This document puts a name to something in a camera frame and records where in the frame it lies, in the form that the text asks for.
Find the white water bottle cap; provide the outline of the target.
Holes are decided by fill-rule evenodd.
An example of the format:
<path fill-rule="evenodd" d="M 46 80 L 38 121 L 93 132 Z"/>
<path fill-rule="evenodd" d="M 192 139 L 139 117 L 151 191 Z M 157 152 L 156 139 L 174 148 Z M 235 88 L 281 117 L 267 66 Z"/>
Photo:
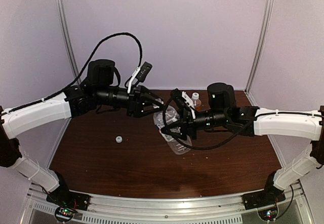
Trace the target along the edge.
<path fill-rule="evenodd" d="M 116 141 L 117 143 L 122 143 L 122 142 L 123 142 L 123 138 L 122 138 L 121 136 L 117 136 L 117 137 L 115 138 L 115 141 Z"/>

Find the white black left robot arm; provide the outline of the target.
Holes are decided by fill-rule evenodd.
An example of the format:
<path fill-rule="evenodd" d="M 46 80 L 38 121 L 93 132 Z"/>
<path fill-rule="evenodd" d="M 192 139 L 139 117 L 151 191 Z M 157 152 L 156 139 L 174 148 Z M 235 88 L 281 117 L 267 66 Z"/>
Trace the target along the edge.
<path fill-rule="evenodd" d="M 125 108 L 127 115 L 135 118 L 163 108 L 162 98 L 148 88 L 141 85 L 122 88 L 113 85 L 115 77 L 120 78 L 120 74 L 114 61 L 91 61 L 80 85 L 68 86 L 50 99 L 40 99 L 25 107 L 1 110 L 1 166 L 17 170 L 62 206 L 69 205 L 73 195 L 63 176 L 23 156 L 17 136 L 53 121 L 75 118 L 92 110 L 99 112 L 103 105 L 111 106 L 114 111 Z"/>

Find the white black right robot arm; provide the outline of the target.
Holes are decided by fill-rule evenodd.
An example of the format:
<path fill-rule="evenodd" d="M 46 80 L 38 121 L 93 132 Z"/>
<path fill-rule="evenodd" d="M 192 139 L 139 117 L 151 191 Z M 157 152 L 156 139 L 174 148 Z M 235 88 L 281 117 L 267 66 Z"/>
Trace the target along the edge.
<path fill-rule="evenodd" d="M 298 112 L 257 106 L 238 107 L 233 87 L 221 82 L 210 84 L 207 92 L 210 109 L 197 111 L 184 92 L 178 89 L 171 91 L 169 100 L 178 106 L 180 118 L 165 123 L 161 132 L 178 142 L 187 137 L 195 140 L 198 130 L 223 127 L 232 133 L 228 139 L 206 147 L 206 150 L 221 147 L 238 135 L 281 135 L 311 140 L 310 146 L 291 163 L 268 176 L 264 190 L 259 195 L 263 204 L 271 204 L 294 181 L 323 166 L 323 108 Z"/>

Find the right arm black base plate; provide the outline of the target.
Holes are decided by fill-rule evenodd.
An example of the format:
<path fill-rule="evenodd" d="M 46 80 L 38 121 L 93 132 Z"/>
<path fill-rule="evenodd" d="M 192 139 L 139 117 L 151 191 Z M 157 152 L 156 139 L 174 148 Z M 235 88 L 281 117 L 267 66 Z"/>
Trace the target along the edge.
<path fill-rule="evenodd" d="M 265 190 L 243 194 L 242 196 L 245 210 L 275 205 L 285 199 L 286 197 L 283 192 L 270 193 Z"/>

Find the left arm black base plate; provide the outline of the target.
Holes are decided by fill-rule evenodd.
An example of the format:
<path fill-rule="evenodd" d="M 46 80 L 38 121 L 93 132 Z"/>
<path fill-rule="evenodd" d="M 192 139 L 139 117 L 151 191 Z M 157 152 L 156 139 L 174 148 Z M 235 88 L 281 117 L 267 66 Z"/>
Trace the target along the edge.
<path fill-rule="evenodd" d="M 67 207 L 71 210 L 88 210 L 90 201 L 90 195 L 73 192 L 69 189 L 58 187 L 52 192 L 48 192 L 43 189 L 43 192 L 47 195 L 46 200 L 54 203 L 60 207 Z"/>

